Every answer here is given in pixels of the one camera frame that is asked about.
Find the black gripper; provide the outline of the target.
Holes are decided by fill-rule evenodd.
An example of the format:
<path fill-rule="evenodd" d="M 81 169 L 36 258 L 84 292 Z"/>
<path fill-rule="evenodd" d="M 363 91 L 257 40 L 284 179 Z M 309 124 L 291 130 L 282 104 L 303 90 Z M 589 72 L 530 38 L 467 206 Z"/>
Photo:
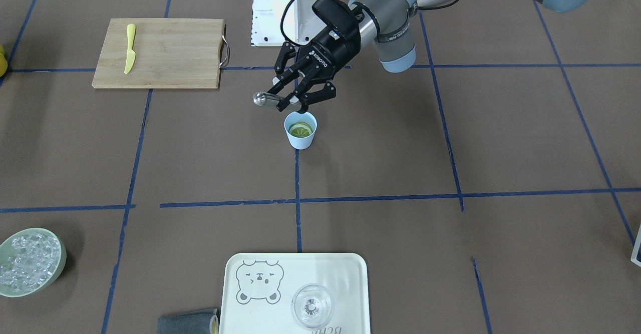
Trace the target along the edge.
<path fill-rule="evenodd" d="M 290 111 L 306 113 L 311 105 L 337 96 L 330 82 L 360 51 L 362 37 L 357 21 L 329 21 L 307 44 L 285 41 L 274 63 L 274 86 L 286 86 L 298 80 Z M 309 92 L 313 86 L 319 90 Z"/>

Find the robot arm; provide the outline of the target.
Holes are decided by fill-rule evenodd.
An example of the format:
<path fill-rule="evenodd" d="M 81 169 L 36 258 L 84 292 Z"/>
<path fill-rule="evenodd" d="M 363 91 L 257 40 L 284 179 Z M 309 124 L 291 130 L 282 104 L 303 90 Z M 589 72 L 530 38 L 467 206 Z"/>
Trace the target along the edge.
<path fill-rule="evenodd" d="M 261 107 L 306 113 L 309 106 L 335 98 L 335 75 L 368 45 L 375 47 L 385 70 L 403 72 L 416 58 L 409 33 L 412 17 L 458 1 L 315 0 L 311 10 L 325 26 L 307 44 L 285 38 L 274 64 L 274 85 L 257 92 L 253 101 Z M 535 1 L 553 12 L 566 13 L 588 0 Z"/>

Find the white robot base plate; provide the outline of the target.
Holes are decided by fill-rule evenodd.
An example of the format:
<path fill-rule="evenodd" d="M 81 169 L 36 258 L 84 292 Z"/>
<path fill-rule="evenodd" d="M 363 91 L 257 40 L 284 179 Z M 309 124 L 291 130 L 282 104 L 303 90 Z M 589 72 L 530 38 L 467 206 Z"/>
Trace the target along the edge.
<path fill-rule="evenodd" d="M 307 44 L 325 28 L 313 13 L 316 0 L 295 0 L 284 14 L 290 0 L 253 0 L 250 44 L 255 47 L 279 47 L 284 42 L 282 32 L 298 44 Z"/>

